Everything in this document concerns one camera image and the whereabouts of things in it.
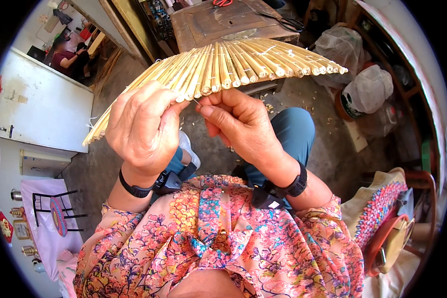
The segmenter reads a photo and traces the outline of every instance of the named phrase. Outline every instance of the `bamboo fan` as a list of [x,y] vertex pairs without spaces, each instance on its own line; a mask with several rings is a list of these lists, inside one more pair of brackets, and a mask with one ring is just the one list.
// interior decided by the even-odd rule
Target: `bamboo fan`
[[[176,101],[181,103],[259,81],[346,72],[346,68],[306,49],[272,39],[247,38],[216,42],[158,61],[122,93],[158,80],[179,92]],[[83,146],[102,138],[110,111],[111,106],[91,129]]]

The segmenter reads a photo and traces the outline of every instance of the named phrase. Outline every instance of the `maroon shirt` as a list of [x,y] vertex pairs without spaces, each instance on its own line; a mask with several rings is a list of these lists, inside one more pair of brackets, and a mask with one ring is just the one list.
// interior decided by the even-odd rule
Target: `maroon shirt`
[[55,53],[53,55],[53,58],[51,58],[51,67],[58,70],[60,73],[66,75],[66,76],[71,76],[71,74],[72,74],[71,67],[64,68],[63,66],[60,65],[60,62],[61,62],[61,60],[63,60],[63,58],[66,58],[69,60],[74,56],[75,56],[75,53],[70,52],[70,51],[64,51],[62,53]]

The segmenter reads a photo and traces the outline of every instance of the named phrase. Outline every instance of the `metal chair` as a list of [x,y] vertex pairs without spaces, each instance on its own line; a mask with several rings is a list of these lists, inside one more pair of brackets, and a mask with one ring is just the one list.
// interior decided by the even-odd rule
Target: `metal chair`
[[[64,201],[63,201],[63,197],[62,197],[62,196],[67,195],[67,194],[74,194],[74,193],[77,193],[77,192],[78,192],[78,190],[73,190],[73,191],[69,191],[69,192],[67,192],[67,193],[56,194],[56,195],[33,193],[33,194],[32,194],[32,198],[33,198],[33,211],[34,211],[34,213],[35,213],[35,221],[36,221],[37,227],[39,226],[39,223],[38,223],[38,217],[37,217],[37,212],[52,212],[51,208],[50,208],[50,210],[43,209],[43,207],[42,207],[42,205],[41,205],[41,197],[49,197],[50,200],[51,200],[51,201],[54,201],[54,202],[56,202],[56,198],[59,197],[60,200],[61,200],[61,204],[62,204],[62,206],[65,207],[65,203],[64,203]],[[71,232],[81,232],[81,231],[85,231],[85,229],[68,229],[68,228],[66,227],[66,223],[64,222],[64,220],[67,219],[67,218],[84,218],[84,217],[88,217],[88,216],[89,216],[89,214],[70,215],[70,214],[68,213],[68,211],[72,211],[72,210],[73,210],[73,208],[66,208],[66,207],[65,207],[64,209],[58,209],[58,210],[56,210],[57,213],[58,213],[59,216],[60,216],[60,218],[58,218],[58,219],[61,220],[62,223],[64,223],[64,227],[63,227],[64,230],[61,229],[61,226],[62,226],[63,224],[60,225],[60,226],[58,226],[57,221],[55,220],[55,218],[53,218],[53,221],[54,221],[55,226],[56,226],[56,228],[57,228],[57,230],[58,230],[58,233],[59,233],[61,236],[63,236],[63,237],[66,235],[67,231],[71,231]]]

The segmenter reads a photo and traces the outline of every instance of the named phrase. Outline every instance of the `woman's right hand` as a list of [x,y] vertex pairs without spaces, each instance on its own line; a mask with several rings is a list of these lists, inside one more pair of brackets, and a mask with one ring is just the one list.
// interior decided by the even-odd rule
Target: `woman's right hand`
[[[299,175],[298,162],[283,150],[261,100],[232,88],[212,93],[199,103],[202,107],[197,105],[196,111],[205,118],[210,137],[219,135],[227,146],[232,146],[270,181],[286,187]],[[282,171],[290,178],[272,179],[273,173],[278,176]]]

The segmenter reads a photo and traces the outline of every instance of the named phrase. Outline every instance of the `woman's left hand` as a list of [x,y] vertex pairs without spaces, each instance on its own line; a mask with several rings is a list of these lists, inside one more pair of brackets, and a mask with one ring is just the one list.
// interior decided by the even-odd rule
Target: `woman's left hand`
[[179,115],[190,104],[175,103],[177,95],[153,80],[121,94],[113,103],[106,139],[134,173],[155,177],[175,154],[179,146]]

